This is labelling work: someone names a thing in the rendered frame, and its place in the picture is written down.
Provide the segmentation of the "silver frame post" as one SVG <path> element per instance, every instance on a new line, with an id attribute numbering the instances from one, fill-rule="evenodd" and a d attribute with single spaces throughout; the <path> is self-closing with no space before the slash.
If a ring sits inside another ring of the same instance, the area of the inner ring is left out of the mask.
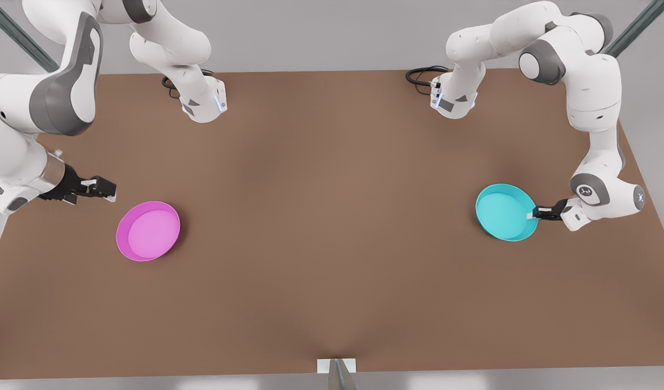
<path id="1" fill-rule="evenodd" d="M 42 69 L 51 73 L 59 69 L 55 60 L 40 47 L 35 40 L 28 35 L 15 20 L 0 7 L 0 29 L 15 42 L 32 60 L 34 60 Z"/>
<path id="2" fill-rule="evenodd" d="M 664 0 L 652 0 L 603 51 L 603 54 L 611 55 L 615 59 L 619 57 L 663 12 Z"/>
<path id="3" fill-rule="evenodd" d="M 356 373 L 355 358 L 318 359 L 317 372 L 327 374 L 327 390 L 357 390 L 352 373 Z"/>

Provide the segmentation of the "blue plate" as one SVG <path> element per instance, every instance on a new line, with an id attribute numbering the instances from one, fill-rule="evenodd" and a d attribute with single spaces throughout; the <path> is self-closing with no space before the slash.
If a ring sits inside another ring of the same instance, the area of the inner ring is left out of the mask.
<path id="1" fill-rule="evenodd" d="M 523 241 L 537 229 L 538 219 L 527 219 L 535 207 L 530 195 L 510 184 L 483 188 L 476 199 L 477 220 L 489 235 L 508 242 Z"/>

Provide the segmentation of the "pink plate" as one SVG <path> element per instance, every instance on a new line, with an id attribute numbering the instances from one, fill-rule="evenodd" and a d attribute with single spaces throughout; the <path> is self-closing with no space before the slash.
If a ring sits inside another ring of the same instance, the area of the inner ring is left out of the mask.
<path id="1" fill-rule="evenodd" d="M 146 262 L 165 255 L 178 241 L 179 215 L 173 206 L 159 201 L 140 203 L 118 224 L 115 241 L 128 259 Z"/>

